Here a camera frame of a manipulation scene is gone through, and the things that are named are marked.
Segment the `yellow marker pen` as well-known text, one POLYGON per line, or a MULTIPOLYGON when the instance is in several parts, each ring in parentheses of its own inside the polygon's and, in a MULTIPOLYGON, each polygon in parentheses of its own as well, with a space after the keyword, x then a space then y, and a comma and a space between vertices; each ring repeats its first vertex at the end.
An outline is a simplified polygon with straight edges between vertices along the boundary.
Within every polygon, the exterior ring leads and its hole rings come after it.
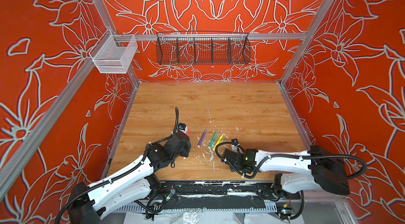
POLYGON ((222 134, 220 135, 219 139, 217 140, 217 142, 215 143, 213 150, 216 149, 216 147, 222 142, 223 138, 224 138, 225 133, 222 132, 222 134))

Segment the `green marker pen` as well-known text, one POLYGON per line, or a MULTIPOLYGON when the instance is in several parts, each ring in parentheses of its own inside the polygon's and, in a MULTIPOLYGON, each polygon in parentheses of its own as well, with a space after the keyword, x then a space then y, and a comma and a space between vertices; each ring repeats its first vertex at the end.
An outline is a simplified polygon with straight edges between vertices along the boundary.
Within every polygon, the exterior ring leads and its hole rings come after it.
POLYGON ((213 135, 213 137, 212 137, 212 139, 211 139, 211 141, 210 141, 210 143, 209 143, 209 146, 208 146, 209 149, 211 149, 211 148, 213 147, 214 142, 215 142, 216 139, 217 139, 217 135, 218 135, 218 130, 215 131, 215 133, 214 133, 214 135, 213 135))

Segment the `purple marker pen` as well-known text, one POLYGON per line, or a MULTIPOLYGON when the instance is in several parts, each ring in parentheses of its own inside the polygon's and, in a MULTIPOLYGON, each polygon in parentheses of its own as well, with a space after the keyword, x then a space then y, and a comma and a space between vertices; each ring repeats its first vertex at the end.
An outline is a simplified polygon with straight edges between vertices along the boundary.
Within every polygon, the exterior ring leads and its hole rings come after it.
POLYGON ((199 140, 199 142, 198 142, 198 147, 199 147, 199 148, 200 148, 201 145, 203 144, 203 141, 204 141, 204 139, 205 139, 205 137, 206 137, 206 134, 207 134, 207 128, 204 129, 204 131, 203 131, 203 133, 202 133, 202 135, 201 135, 201 138, 200 138, 200 140, 199 140))

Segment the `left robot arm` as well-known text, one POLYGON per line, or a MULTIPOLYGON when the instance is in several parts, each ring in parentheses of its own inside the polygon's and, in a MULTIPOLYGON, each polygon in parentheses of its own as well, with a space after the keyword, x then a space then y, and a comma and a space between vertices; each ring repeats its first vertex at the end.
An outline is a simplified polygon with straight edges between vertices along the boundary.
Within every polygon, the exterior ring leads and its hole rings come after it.
POLYGON ((76 185, 55 222, 67 213, 72 224, 98 224, 107 215, 136 200, 156 194, 160 187, 156 172, 174 167, 178 157, 188 157, 191 142, 184 130, 146 145, 144 153, 114 174, 89 185, 76 185))

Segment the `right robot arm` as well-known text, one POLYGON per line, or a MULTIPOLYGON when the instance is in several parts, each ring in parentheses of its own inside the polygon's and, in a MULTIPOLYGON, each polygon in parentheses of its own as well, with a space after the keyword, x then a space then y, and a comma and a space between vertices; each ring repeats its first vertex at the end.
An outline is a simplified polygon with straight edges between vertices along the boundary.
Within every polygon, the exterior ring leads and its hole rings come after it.
POLYGON ((349 180, 363 175, 367 163, 346 154, 332 154, 311 146, 307 151, 276 153, 257 149, 244 150, 238 143, 235 149, 218 153, 222 163, 243 178, 254 179, 260 172, 275 171, 273 191, 277 195, 322 189, 336 195, 350 194, 349 180))

